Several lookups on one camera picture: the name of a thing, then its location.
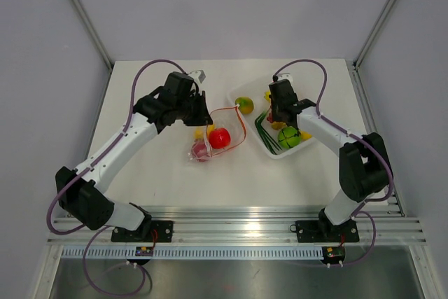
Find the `yellow bell pepper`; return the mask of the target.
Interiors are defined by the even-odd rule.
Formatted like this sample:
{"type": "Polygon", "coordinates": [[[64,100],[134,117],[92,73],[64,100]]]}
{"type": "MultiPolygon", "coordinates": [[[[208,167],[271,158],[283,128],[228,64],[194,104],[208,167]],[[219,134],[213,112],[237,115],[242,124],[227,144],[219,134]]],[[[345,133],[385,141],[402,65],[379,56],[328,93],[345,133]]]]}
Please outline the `yellow bell pepper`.
{"type": "Polygon", "coordinates": [[[195,140],[200,140],[200,139],[204,139],[204,138],[209,138],[209,135],[215,130],[215,125],[207,125],[205,126],[200,126],[197,127],[195,129],[194,132],[194,139],[195,140]]]}

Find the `green spring onion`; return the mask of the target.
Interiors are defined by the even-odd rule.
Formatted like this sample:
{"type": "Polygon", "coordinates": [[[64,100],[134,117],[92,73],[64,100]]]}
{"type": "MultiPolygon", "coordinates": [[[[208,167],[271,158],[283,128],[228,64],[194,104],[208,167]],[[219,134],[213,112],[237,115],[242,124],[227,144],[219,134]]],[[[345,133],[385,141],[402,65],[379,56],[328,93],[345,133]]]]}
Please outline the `green spring onion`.
{"type": "Polygon", "coordinates": [[[262,126],[262,122],[266,119],[268,115],[268,110],[264,110],[254,121],[255,129],[267,148],[267,150],[272,154],[276,155],[278,151],[281,150],[280,145],[276,140],[267,132],[267,130],[262,126]]]}

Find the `red apple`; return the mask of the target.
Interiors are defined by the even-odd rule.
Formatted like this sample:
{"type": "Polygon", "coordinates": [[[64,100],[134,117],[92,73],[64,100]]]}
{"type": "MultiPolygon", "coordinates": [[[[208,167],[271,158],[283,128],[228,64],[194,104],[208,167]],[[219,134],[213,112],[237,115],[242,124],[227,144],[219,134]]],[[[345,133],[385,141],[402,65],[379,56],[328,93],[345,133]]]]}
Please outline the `red apple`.
{"type": "Polygon", "coordinates": [[[214,149],[225,148],[231,143],[230,133],[224,127],[217,128],[209,135],[209,143],[214,149]]]}

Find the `clear orange-zip bag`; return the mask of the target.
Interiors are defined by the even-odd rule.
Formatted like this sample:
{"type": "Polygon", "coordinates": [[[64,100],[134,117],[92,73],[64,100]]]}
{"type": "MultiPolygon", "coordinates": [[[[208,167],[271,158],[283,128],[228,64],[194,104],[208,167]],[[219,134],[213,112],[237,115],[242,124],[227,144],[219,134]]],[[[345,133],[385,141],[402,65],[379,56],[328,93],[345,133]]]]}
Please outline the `clear orange-zip bag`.
{"type": "Polygon", "coordinates": [[[210,113],[213,123],[196,127],[188,151],[189,160],[206,162],[234,150],[246,140],[247,130],[238,105],[210,113]]]}

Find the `red pomegranate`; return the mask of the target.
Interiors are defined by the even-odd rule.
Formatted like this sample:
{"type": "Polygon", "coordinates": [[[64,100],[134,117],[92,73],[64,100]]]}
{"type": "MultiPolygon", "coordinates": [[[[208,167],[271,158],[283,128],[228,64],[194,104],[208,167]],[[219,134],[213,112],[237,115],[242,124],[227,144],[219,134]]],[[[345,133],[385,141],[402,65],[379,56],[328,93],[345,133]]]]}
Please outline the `red pomegranate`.
{"type": "Polygon", "coordinates": [[[211,159],[209,150],[203,139],[193,143],[190,154],[192,159],[197,162],[206,162],[211,159]]]}

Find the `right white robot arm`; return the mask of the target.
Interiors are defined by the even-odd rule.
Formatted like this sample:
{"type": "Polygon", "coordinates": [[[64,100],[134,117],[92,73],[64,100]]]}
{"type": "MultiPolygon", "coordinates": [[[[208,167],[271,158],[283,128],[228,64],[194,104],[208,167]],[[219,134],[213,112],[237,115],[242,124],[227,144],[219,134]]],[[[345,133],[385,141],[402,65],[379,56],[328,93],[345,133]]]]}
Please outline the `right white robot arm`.
{"type": "Polygon", "coordinates": [[[319,113],[309,99],[298,99],[288,79],[274,77],[269,84],[272,118],[284,122],[329,148],[339,159],[340,190],[311,222],[310,240],[348,242],[354,229],[354,216],[372,196],[393,187],[393,174],[382,137],[376,132],[352,133],[319,113]]]}

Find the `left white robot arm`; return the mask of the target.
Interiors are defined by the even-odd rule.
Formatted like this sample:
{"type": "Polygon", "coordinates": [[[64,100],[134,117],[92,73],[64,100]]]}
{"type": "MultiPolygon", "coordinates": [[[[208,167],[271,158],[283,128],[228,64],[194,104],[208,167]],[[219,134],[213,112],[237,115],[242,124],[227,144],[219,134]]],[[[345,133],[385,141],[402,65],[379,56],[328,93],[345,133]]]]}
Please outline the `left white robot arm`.
{"type": "Polygon", "coordinates": [[[56,173],[59,206],[91,230],[114,226],[137,242],[146,240],[152,216],[136,204],[108,199],[105,192],[140,148],[164,128],[177,120],[188,127],[212,123],[200,88],[205,78],[202,70],[189,74],[174,71],[164,85],[133,100],[121,130],[76,168],[62,167],[56,173]]]}

